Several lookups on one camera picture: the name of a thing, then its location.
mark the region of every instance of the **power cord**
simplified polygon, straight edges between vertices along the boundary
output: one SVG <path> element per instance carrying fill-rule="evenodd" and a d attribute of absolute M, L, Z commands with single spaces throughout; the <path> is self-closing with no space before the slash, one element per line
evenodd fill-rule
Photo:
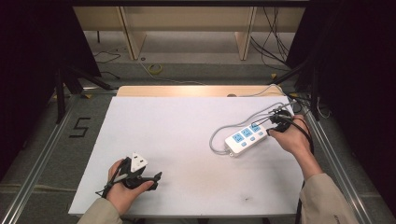
<path fill-rule="evenodd" d="M 274 107 L 274 106 L 276 106 L 276 105 L 280 105 L 280 107 L 286 106 L 286 105 L 283 104 L 283 103 L 275 103 L 275 104 L 273 104 L 273 105 L 270 105 L 270 106 L 268 106 L 268 107 L 266 107 L 266 108 L 264 108 L 264 109 L 262 109 L 262 110 L 260 110 L 260 111 L 258 111 L 258 112 L 256 112 L 256 113 L 252 114 L 250 117 L 248 117 L 247 119 L 245 119 L 244 121 L 242 121 L 242 122 L 240 122 L 240 123 L 225 125 L 225 126 L 222 126 L 222 127 L 217 128 L 217 129 L 212 133 L 212 136 L 211 136 L 210 139 L 209 139 L 209 146 L 210 146 L 210 149 L 211 149 L 214 153 L 216 153 L 216 154 L 218 154 L 218 155 L 228 155 L 228 154 L 229 154 L 229 151 L 226 151 L 226 148 L 224 148 L 223 150 L 218 150 L 218 149 L 215 149 L 215 148 L 213 147 L 213 139 L 215 138 L 216 134 L 217 134 L 219 131 L 221 131 L 221 130 L 223 130 L 223 129 L 226 129 L 226 128 L 242 127 L 242 126 L 246 125 L 246 123 L 247 123 L 249 120 L 251 120 L 251 119 L 253 119 L 253 118 L 255 118 L 255 117 L 258 117 L 258 116 L 268 116 L 268 115 L 270 115 L 270 114 L 262 114 L 262 112 L 264 112 L 264 111 L 266 111 L 266 110 L 269 110 L 270 108 L 272 108 L 272 107 Z"/>

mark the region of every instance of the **metal frame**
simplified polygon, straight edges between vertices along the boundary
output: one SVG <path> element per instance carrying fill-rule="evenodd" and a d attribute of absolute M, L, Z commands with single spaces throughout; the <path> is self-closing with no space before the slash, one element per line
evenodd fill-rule
<path fill-rule="evenodd" d="M 312 127 L 312 131 L 317 137 L 320 146 L 323 149 L 323 152 L 326 155 L 327 160 L 329 161 L 332 170 L 334 171 L 335 178 L 338 181 L 339 187 L 341 191 L 343 191 L 346 200 L 349 202 L 352 210 L 355 212 L 356 218 L 358 219 L 360 224 L 371 224 L 373 221 L 370 219 L 369 214 L 367 213 L 367 209 L 364 206 L 364 203 L 359 196 L 359 193 L 356 191 L 353 186 L 351 180 L 349 179 L 347 172 L 344 169 L 344 166 L 338 159 L 338 156 L 334 152 L 332 148 L 332 144 L 329 141 L 326 133 L 324 132 L 319 121 L 316 121 L 314 116 L 309 112 L 307 113 L 307 121 Z"/>
<path fill-rule="evenodd" d="M 20 190 L 18 191 L 17 195 L 7 209 L 6 215 L 2 220 L 2 224 L 16 223 L 19 219 L 24 206 L 26 205 L 27 201 L 30 198 L 30 195 L 32 194 L 35 184 L 37 183 L 44 168 L 46 167 L 48 160 L 50 159 L 52 151 L 56 148 L 59 138 L 64 131 L 65 125 L 69 121 L 70 115 L 73 112 L 73 108 L 78 102 L 78 99 L 79 95 L 73 95 L 70 98 L 69 104 L 66 107 L 64 118 L 59 124 L 56 124 L 55 128 L 53 129 L 49 140 L 47 141 L 40 155 L 38 156 L 38 159 L 35 162 L 32 171 L 29 173 L 29 175 L 21 185 Z"/>

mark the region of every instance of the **white power strip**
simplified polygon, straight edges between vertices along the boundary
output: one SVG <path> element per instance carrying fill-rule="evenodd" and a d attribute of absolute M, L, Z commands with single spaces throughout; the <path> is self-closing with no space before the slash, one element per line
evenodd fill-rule
<path fill-rule="evenodd" d="M 225 139 L 230 156 L 237 157 L 267 137 L 266 129 L 260 124 L 252 124 Z"/>

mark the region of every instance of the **white table surface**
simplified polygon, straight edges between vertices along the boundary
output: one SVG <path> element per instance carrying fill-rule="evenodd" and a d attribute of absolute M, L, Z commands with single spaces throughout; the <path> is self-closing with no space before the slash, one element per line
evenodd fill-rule
<path fill-rule="evenodd" d="M 143 193 L 126 216 L 295 214 L 303 175 L 274 138 L 267 137 L 237 158 L 217 155 L 209 147 L 218 127 L 243 121 L 278 102 L 288 100 L 284 96 L 114 97 L 69 214 L 84 214 L 99 197 L 95 192 L 106 184 L 109 167 L 132 152 L 148 160 L 143 176 L 163 172 L 163 177 L 159 187 Z M 239 129 L 219 132 L 214 147 L 224 149 L 224 139 Z"/>

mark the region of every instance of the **sleeve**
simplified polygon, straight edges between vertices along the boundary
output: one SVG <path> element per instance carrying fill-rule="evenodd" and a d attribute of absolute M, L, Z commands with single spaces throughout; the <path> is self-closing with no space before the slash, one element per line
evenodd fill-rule
<path fill-rule="evenodd" d="M 122 224 L 119 212 L 114 205 L 106 199 L 97 199 L 87 212 L 78 221 L 78 224 L 85 223 L 117 223 Z"/>
<path fill-rule="evenodd" d="M 359 223 L 344 194 L 326 174 L 313 175 L 300 193 L 302 221 L 311 223 Z"/>

